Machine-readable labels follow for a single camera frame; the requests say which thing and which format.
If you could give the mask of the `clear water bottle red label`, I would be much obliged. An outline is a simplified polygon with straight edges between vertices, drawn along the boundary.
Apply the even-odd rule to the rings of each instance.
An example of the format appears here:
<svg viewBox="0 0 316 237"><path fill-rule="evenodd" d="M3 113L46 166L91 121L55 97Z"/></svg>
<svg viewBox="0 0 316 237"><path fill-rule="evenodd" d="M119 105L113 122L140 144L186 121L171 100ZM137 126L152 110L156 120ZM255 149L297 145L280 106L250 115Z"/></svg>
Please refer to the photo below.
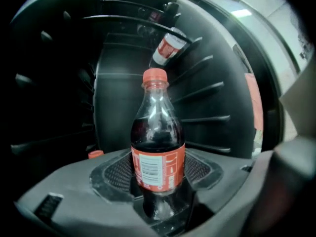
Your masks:
<svg viewBox="0 0 316 237"><path fill-rule="evenodd" d="M164 68L185 45L186 41L179 37L166 33L156 48L149 63L149 68Z"/></svg>

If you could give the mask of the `glass fridge door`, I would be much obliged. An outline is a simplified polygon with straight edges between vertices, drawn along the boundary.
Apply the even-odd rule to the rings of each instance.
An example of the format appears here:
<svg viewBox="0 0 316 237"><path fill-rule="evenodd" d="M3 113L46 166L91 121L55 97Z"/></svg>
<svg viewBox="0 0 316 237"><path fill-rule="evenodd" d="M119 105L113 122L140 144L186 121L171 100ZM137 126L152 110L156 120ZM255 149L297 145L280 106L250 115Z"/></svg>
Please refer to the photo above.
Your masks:
<svg viewBox="0 0 316 237"><path fill-rule="evenodd" d="M262 150L270 150L296 135L279 101L299 72L292 51L276 28L240 0L188 0L213 16L241 48L254 72L263 107Z"/></svg>

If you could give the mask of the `black display fridge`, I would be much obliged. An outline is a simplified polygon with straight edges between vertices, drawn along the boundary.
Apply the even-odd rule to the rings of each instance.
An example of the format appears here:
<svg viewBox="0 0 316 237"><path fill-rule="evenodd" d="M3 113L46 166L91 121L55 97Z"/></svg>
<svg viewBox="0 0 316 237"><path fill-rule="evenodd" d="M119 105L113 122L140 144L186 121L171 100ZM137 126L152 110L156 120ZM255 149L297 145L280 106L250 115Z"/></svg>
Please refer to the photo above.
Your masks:
<svg viewBox="0 0 316 237"><path fill-rule="evenodd" d="M59 168L126 150L95 167L92 190L108 202L131 202L159 237L184 237L199 224L195 214L213 213L197 191L224 174L188 149L255 160L272 151L261 191L239 237L274 237L296 228L297 203L309 180L296 162L299 139L262 150L263 131L254 114L241 48L209 13L188 0L27 0L9 25L16 64L10 148L14 156L14 205L23 237L72 237L50 221L61 195L47 195L35 210L40 223L16 206L29 189ZM167 93L185 136L184 177L177 193L181 209L154 220L143 209L131 152L131 128L144 98L143 74L166 33L187 44L164 68Z"/></svg>

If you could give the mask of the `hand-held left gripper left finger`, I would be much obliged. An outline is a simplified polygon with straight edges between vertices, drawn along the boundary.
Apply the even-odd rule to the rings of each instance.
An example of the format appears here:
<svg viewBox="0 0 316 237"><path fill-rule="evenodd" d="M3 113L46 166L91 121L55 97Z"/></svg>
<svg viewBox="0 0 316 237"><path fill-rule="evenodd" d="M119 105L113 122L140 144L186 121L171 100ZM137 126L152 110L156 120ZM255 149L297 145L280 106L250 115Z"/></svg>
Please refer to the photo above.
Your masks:
<svg viewBox="0 0 316 237"><path fill-rule="evenodd" d="M57 233L72 237L159 237L136 213L131 202L108 202L91 188L89 176L105 161L126 150L79 161L59 168L37 183L16 202L17 208L40 223L35 210L47 195L61 195L50 221Z"/></svg>

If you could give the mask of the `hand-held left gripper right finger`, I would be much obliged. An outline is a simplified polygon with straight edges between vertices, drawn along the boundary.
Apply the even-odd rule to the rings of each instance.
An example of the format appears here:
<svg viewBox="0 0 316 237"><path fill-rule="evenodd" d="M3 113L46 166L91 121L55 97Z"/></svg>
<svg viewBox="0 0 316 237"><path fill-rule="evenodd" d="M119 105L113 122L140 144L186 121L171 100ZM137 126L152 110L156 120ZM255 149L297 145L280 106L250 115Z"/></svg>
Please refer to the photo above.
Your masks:
<svg viewBox="0 0 316 237"><path fill-rule="evenodd" d="M198 203L213 216L195 214L199 225L184 237L239 237L242 227L263 186L272 151L260 153L255 160L233 158L196 149L188 153L219 164L224 174L210 189L197 191Z"/></svg>

